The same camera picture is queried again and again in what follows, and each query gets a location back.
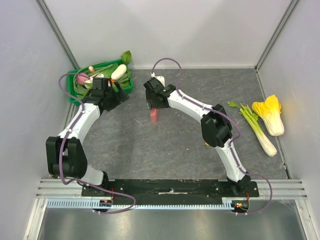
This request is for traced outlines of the pink express box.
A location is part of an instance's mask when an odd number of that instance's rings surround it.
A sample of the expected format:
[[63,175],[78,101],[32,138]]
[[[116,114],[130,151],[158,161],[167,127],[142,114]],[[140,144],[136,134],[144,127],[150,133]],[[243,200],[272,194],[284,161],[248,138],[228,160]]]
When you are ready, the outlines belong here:
[[158,118],[158,113],[159,113],[159,110],[156,109],[156,108],[152,108],[150,110],[150,120],[153,124],[155,124],[157,122],[157,118]]

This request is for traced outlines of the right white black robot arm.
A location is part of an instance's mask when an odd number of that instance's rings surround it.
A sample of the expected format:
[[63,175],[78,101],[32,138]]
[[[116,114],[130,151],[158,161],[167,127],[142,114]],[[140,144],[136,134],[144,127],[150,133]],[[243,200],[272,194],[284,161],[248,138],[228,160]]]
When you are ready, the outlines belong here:
[[149,109],[177,109],[200,123],[203,140],[215,148],[224,165],[230,193],[235,197],[242,196],[247,191],[251,177],[235,150],[231,119],[224,107],[202,103],[172,84],[164,86],[156,77],[152,77],[143,86]]

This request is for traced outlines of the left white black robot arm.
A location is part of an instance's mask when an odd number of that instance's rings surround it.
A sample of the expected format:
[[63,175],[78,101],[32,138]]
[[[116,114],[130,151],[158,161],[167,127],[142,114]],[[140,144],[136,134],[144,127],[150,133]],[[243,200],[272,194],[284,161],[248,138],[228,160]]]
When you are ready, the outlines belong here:
[[92,88],[83,99],[69,92],[66,95],[77,101],[80,108],[58,136],[46,140],[48,172],[59,177],[64,185],[77,182],[99,197],[113,194],[107,173],[89,166],[82,144],[102,113],[113,110],[129,96],[118,81],[106,77],[92,78]]

